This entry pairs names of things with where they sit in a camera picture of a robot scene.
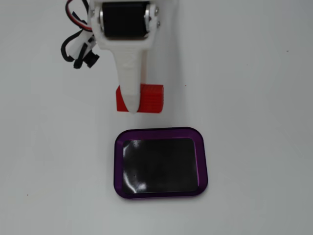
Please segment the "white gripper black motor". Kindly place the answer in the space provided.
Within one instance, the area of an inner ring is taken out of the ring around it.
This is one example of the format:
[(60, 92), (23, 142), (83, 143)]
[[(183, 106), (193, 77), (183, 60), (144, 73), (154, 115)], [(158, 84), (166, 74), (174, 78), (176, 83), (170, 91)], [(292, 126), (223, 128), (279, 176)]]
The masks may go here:
[(114, 57), (119, 88), (130, 113), (140, 106), (147, 52), (160, 25), (153, 0), (91, 0), (89, 19), (100, 49)]

